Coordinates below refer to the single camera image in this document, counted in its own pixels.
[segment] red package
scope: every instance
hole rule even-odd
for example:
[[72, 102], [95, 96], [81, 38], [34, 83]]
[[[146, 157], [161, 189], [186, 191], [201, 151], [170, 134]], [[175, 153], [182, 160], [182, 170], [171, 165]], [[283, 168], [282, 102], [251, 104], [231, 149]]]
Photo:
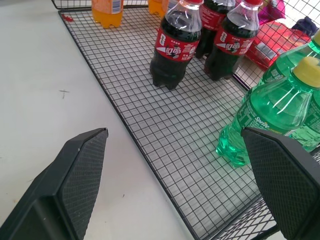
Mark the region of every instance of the red package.
[[302, 31], [271, 21], [260, 26], [258, 35], [245, 55], [266, 71], [280, 54], [310, 41], [311, 38]]

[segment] green soda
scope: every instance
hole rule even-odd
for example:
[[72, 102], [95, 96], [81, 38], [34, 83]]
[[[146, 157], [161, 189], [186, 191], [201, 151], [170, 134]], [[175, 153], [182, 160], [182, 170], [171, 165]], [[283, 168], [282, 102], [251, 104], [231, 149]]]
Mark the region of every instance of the green soda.
[[289, 77], [291, 69], [297, 66], [304, 57], [320, 59], [320, 31], [314, 35], [312, 41], [308, 44], [296, 47], [281, 54], [263, 74], [259, 83], [244, 95], [242, 102], [244, 103], [246, 101], [256, 87], [270, 83], [274, 80]]
[[320, 91], [314, 91], [305, 122], [291, 136], [307, 152], [314, 150], [320, 143]]
[[219, 135], [216, 152], [230, 159], [234, 167], [249, 161], [244, 127], [269, 130], [289, 136], [301, 127], [306, 118], [314, 89], [320, 88], [320, 60], [305, 57], [291, 75], [257, 87], [237, 111], [231, 124]]

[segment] white table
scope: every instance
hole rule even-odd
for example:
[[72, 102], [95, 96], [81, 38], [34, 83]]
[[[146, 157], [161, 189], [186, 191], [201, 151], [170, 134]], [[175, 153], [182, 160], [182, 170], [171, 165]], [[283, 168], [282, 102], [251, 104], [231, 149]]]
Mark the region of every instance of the white table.
[[53, 4], [1, 0], [0, 225], [68, 139], [100, 127], [109, 138], [85, 240], [192, 240]]

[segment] red bottle cap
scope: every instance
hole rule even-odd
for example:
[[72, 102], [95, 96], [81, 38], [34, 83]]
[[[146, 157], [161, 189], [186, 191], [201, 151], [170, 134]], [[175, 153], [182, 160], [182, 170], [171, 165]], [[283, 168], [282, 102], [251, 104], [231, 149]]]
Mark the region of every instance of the red bottle cap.
[[260, 6], [264, 0], [244, 0], [246, 3], [251, 5]]
[[190, 4], [196, 4], [196, 5], [201, 5], [204, 3], [204, 0], [185, 0], [185, 1]]

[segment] cola bottle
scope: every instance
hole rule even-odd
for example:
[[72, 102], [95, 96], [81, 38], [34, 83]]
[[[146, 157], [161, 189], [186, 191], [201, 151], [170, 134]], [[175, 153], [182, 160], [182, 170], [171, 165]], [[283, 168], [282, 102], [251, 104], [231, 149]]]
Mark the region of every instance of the cola bottle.
[[211, 53], [217, 30], [235, 4], [235, 0], [204, 0], [199, 10], [202, 30], [198, 47], [195, 50], [197, 59]]
[[258, 9], [262, 0], [243, 0], [223, 20], [214, 37], [204, 71], [214, 81], [230, 78], [259, 31]]
[[175, 89], [185, 76], [201, 33], [203, 0], [180, 0], [161, 20], [150, 63], [153, 84]]

